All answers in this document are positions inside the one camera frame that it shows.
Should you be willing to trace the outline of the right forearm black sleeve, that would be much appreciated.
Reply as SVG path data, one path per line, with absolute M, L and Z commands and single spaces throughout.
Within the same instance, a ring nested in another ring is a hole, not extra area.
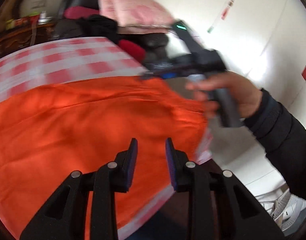
M 244 120 L 280 172 L 290 192 L 306 200 L 306 129 L 268 91 L 261 90 L 259 109 Z

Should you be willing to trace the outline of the person's right hand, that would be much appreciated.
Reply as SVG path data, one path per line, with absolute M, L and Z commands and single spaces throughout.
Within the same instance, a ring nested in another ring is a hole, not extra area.
M 192 90 L 194 98 L 203 102 L 205 116 L 213 118 L 219 109 L 219 104 L 208 98 L 206 92 L 216 89 L 228 89 L 237 103 L 241 118 L 249 118 L 259 109 L 263 93 L 247 78 L 233 73 L 225 72 L 212 75 L 206 80 L 199 82 L 187 82 L 186 89 Z

